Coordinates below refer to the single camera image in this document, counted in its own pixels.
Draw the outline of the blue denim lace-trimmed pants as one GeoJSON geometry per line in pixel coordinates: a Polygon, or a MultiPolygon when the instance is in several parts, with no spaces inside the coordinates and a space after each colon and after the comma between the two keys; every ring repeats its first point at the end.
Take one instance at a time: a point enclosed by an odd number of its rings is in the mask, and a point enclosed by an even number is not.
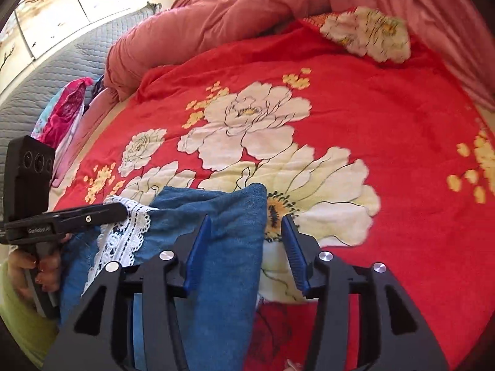
{"type": "Polygon", "coordinates": [[[204,215],[212,222],[198,286],[176,303],[192,370],[240,370],[248,352],[267,222],[267,190],[233,193],[165,187],[150,204],[124,196],[128,218],[73,235],[62,251],[60,320],[65,322],[106,263],[134,266],[169,249],[204,215]]]}

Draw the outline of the green sleeve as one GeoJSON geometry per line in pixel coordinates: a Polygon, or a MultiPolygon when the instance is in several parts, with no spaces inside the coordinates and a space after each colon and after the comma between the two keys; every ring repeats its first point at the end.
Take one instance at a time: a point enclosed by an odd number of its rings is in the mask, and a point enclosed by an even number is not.
{"type": "Polygon", "coordinates": [[[14,290],[8,277],[7,262],[1,265],[1,318],[29,362],[41,370],[57,338],[57,322],[41,317],[14,290]]]}

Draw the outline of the magenta clothes pile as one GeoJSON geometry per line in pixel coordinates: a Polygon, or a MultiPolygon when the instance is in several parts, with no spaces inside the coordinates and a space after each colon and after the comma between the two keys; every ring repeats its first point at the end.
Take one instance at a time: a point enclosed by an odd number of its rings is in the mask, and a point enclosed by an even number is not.
{"type": "Polygon", "coordinates": [[[63,86],[45,106],[31,132],[31,137],[57,149],[84,105],[89,77],[74,79],[63,86]]]}

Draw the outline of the beige bed sheet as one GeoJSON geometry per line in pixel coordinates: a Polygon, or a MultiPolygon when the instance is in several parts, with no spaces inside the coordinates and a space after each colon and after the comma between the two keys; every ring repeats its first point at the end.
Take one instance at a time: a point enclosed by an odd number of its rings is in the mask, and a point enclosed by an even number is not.
{"type": "Polygon", "coordinates": [[[80,162],[92,149],[93,144],[133,97],[134,94],[131,94],[126,100],[119,101],[118,93],[112,88],[106,88],[91,103],[55,172],[49,192],[49,211],[55,209],[66,189],[72,185],[80,162]]]}

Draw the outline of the grey quilted headboard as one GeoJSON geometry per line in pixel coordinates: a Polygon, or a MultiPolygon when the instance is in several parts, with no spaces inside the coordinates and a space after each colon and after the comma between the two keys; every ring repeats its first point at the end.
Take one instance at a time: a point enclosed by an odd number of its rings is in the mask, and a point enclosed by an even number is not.
{"type": "Polygon", "coordinates": [[[1,171],[5,171],[8,143],[33,131],[35,123],[59,90],[75,79],[98,81],[104,75],[106,57],[121,36],[159,13],[160,3],[113,19],[74,39],[39,65],[1,104],[1,171]]]}

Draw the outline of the red floral blanket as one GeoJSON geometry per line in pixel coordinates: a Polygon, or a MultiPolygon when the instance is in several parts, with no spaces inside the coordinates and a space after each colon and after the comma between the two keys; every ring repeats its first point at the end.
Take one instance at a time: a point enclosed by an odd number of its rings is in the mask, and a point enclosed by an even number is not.
{"type": "Polygon", "coordinates": [[[149,71],[57,207],[255,183],[267,222],[240,370],[307,353],[316,304],[295,287],[286,215],[343,260],[388,265],[449,366],[468,356],[494,310],[494,136],[401,22],[327,14],[149,71]]]}

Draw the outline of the salmon pink comforter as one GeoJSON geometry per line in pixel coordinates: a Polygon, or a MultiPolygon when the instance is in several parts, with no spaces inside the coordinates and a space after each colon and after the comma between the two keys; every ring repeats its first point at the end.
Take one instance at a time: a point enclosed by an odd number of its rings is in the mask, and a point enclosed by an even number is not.
{"type": "Polygon", "coordinates": [[[106,58],[104,84],[128,98],[144,74],[209,49],[252,39],[281,23],[364,6],[404,19],[444,59],[468,95],[494,107],[494,37],[471,0],[176,0],[121,37],[106,58]]]}

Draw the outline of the floral wall painting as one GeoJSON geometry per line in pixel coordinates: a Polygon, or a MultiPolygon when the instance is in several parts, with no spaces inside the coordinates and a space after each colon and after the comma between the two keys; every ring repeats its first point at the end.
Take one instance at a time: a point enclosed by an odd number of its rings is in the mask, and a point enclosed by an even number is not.
{"type": "Polygon", "coordinates": [[[72,34],[131,5],[130,0],[20,0],[1,27],[1,89],[72,34]]]}

